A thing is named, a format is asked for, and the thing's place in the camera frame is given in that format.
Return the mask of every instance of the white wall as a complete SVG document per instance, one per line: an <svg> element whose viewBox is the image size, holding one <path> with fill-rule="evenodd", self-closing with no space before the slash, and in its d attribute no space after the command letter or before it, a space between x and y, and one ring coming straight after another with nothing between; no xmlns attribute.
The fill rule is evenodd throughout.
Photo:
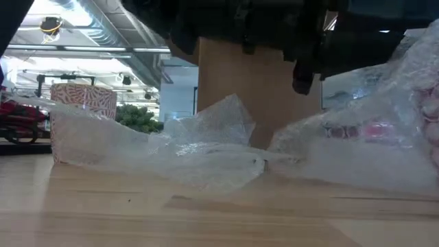
<svg viewBox="0 0 439 247"><path fill-rule="evenodd" d="M198 67L165 67L176 86L198 86Z"/></svg>
<svg viewBox="0 0 439 247"><path fill-rule="evenodd" d="M162 83L159 121L193 115L193 86Z"/></svg>

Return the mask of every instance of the clear plastic bag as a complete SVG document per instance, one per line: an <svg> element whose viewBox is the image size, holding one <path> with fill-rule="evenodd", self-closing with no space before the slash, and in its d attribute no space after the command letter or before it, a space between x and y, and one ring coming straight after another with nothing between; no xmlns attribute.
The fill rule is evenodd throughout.
<svg viewBox="0 0 439 247"><path fill-rule="evenodd" d="M337 108L347 105L353 99L373 94L387 82L398 67L405 52L423 35L425 30L407 30L405 38L395 49L389 62L356 69L326 78L322 82L323 108Z"/></svg>
<svg viewBox="0 0 439 247"><path fill-rule="evenodd" d="M273 169L294 178L439 196L439 21L390 63L388 79L372 95L277 132L269 150L302 161Z"/></svg>
<svg viewBox="0 0 439 247"><path fill-rule="evenodd" d="M154 173L200 190L229 192L261 174L266 161L294 160L248 147L254 122L236 95L194 118L144 134L91 111L47 99L11 97L56 115L52 148L60 161L104 172Z"/></svg>

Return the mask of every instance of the red stroller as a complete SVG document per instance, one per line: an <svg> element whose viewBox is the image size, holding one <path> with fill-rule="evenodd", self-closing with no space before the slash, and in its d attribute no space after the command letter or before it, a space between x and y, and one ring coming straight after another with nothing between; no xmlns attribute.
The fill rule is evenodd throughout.
<svg viewBox="0 0 439 247"><path fill-rule="evenodd" d="M38 125L49 119L39 109L23 106L14 101L0 102L0 137L17 145L35 143L38 138L49 138L50 133Z"/></svg>

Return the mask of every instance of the ceiling beam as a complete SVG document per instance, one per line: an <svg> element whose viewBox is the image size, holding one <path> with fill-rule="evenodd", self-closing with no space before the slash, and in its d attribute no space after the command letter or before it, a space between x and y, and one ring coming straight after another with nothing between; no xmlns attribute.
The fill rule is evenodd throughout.
<svg viewBox="0 0 439 247"><path fill-rule="evenodd" d="M81 69L81 68L79 68L79 67L78 67L78 69L79 69L82 73L84 73L84 74L86 74L86 75L92 75L92 74L93 74L93 72L88 71L88 70L86 70L86 69ZM95 84L97 84L98 82L101 82L102 84L104 84L104 85L106 85L106 86L109 86L111 89L114 89L113 86L108 85L108 84L105 83L103 80L100 80L99 77L95 77Z"/></svg>
<svg viewBox="0 0 439 247"><path fill-rule="evenodd" d="M19 27L19 31L30 31L30 30L39 30L40 26L39 25L21 25ZM89 27L89 26L66 26L63 25L61 27L62 30L71 30L71 31L96 31L96 30L102 30L102 28L100 27ZM136 29L134 28L118 28L118 30L122 30L122 31L135 31L137 32Z"/></svg>
<svg viewBox="0 0 439 247"><path fill-rule="evenodd" d="M79 59L102 59L110 60L113 58L130 58L130 54L96 54L89 52L62 52L59 51L29 51L29 50L6 50L5 55L14 56L17 58L28 58L29 56L33 58L79 58Z"/></svg>
<svg viewBox="0 0 439 247"><path fill-rule="evenodd" d="M125 14L123 12L105 12L104 14L106 14L107 16L124 16Z"/></svg>
<svg viewBox="0 0 439 247"><path fill-rule="evenodd" d="M20 77L20 78L23 78L23 79L26 79L26 80L28 80L28 81L30 81L30 82L34 82L34 83L37 83L37 84L38 84L38 82L36 81L36 79L31 79L31 78L29 78L29 77L23 75L22 73L17 73L16 76L18 76L18 77Z"/></svg>
<svg viewBox="0 0 439 247"><path fill-rule="evenodd" d="M23 45L9 44L9 50L28 50L28 51L74 51L74 52L110 52L110 53L153 53L170 54L171 50L167 47L87 47L74 45Z"/></svg>

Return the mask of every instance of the metal pipe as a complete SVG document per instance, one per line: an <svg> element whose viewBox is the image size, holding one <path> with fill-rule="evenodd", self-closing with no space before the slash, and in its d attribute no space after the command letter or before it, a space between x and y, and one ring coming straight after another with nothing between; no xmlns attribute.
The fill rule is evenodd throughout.
<svg viewBox="0 0 439 247"><path fill-rule="evenodd" d="M59 13L47 13L47 14L45 14L45 13L27 13L26 14L27 16L43 16L43 17L46 17L46 16L54 16L54 17L59 17L60 16L60 14Z"/></svg>
<svg viewBox="0 0 439 247"><path fill-rule="evenodd" d="M15 86L14 89L18 90L38 90L37 86ZM50 91L50 88L41 88L42 91Z"/></svg>
<svg viewBox="0 0 439 247"><path fill-rule="evenodd" d="M120 58L131 58L132 56L130 54L90 54L86 52L69 52L69 53L63 53L63 54L57 54L57 51L45 51L45 52L35 52L32 50L14 50L14 49L7 49L5 51L5 55L8 56L14 56L17 58L28 58L29 56L35 57L35 58L56 58L56 57L63 57L63 58L81 58L81 59L102 59L102 60L110 60L113 58L120 59Z"/></svg>
<svg viewBox="0 0 439 247"><path fill-rule="evenodd" d="M40 26L38 25L22 25L19 27L19 31L32 31L32 30L39 30ZM77 27L65 27L62 26L62 29L64 30L72 30L72 31L100 31L102 28L98 27L84 27L84 26L77 26Z"/></svg>
<svg viewBox="0 0 439 247"><path fill-rule="evenodd" d="M171 50L167 47L88 47L73 45L22 45L9 44L9 50L28 50L28 51L80 51L80 52L109 52L113 54L120 53L153 53L153 54L170 54Z"/></svg>

